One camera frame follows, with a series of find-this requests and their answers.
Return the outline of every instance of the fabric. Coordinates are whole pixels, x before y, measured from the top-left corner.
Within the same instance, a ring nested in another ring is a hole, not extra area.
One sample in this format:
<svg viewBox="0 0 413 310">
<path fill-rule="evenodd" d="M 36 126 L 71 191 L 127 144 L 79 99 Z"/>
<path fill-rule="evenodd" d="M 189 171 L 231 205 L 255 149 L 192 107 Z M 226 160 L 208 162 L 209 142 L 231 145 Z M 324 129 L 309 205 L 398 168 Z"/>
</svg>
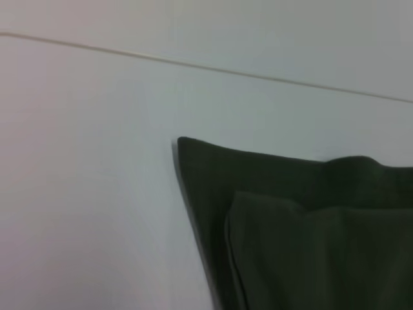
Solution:
<svg viewBox="0 0 413 310">
<path fill-rule="evenodd" d="M 194 229 L 224 310 L 248 309 L 246 294 L 239 294 L 243 288 L 235 257 L 225 241 L 225 220 L 237 192 L 288 200 L 306 212 L 334 206 L 365 211 L 413 206 L 413 169 L 386 167 L 371 158 L 324 163 L 241 152 L 190 138 L 178 139 L 178 151 Z"/>
<path fill-rule="evenodd" d="M 413 210 L 237 193 L 228 246 L 248 310 L 413 309 Z"/>
</svg>

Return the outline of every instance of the dark green cushion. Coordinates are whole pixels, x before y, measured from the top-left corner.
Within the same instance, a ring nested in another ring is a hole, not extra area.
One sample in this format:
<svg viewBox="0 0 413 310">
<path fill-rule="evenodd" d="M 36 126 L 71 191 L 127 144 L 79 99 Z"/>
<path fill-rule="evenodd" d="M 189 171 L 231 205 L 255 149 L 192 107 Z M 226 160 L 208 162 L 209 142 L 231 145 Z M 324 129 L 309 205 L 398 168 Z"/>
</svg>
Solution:
<svg viewBox="0 0 413 310">
<path fill-rule="evenodd" d="M 307 211 L 413 206 L 413 169 L 366 157 L 326 163 L 226 149 L 178 139 L 179 165 L 207 267 L 225 310 L 240 309 L 225 245 L 224 224 L 237 191 L 292 200 Z"/>
<path fill-rule="evenodd" d="M 242 309 L 413 309 L 413 210 L 239 192 L 227 222 Z"/>
</svg>

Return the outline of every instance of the pillow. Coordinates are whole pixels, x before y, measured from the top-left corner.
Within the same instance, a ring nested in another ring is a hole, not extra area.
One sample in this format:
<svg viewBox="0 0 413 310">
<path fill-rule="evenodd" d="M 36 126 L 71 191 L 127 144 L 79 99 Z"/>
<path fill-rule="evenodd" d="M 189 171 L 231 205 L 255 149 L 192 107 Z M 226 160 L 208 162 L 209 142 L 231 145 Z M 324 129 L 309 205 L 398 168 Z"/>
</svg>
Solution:
<svg viewBox="0 0 413 310">
<path fill-rule="evenodd" d="M 179 138 L 179 166 L 194 229 L 225 310 L 240 309 L 225 244 L 224 224 L 236 191 L 285 198 L 306 211 L 411 208 L 413 169 L 390 168 L 356 156 L 328 162 L 226 149 Z"/>
<path fill-rule="evenodd" d="M 413 210 L 239 192 L 226 227 L 242 309 L 413 309 Z"/>
</svg>

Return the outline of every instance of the dark green pillow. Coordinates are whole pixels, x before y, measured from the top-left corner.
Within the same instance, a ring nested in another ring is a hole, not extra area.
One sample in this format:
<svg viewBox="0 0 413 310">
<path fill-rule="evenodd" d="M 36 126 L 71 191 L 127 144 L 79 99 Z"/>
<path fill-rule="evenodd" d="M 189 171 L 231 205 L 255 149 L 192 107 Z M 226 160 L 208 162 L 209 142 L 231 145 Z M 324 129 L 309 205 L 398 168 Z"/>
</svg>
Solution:
<svg viewBox="0 0 413 310">
<path fill-rule="evenodd" d="M 179 165 L 207 268 L 225 310 L 238 310 L 224 224 L 237 191 L 286 198 L 307 211 L 332 205 L 354 209 L 413 206 L 413 169 L 366 157 L 326 163 L 226 149 L 178 139 Z"/>
<path fill-rule="evenodd" d="M 239 192 L 227 218 L 242 309 L 413 309 L 413 210 Z"/>
</svg>

